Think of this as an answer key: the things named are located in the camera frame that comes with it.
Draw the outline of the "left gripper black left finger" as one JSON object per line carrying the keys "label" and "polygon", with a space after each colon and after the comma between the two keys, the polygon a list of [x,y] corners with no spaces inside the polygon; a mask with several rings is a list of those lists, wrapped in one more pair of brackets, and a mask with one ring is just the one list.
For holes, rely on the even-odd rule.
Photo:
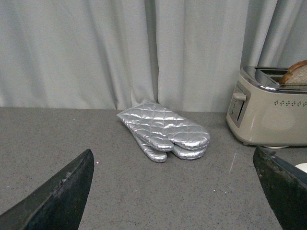
{"label": "left gripper black left finger", "polygon": [[2,230],[78,229],[94,174],[87,149],[0,216]]}

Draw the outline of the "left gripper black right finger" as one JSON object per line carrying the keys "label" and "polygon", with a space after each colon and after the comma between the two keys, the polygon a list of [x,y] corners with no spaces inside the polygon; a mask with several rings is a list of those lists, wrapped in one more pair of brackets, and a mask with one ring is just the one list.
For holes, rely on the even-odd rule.
{"label": "left gripper black right finger", "polygon": [[284,230],[307,228],[307,173],[257,146],[253,154],[257,176]]}

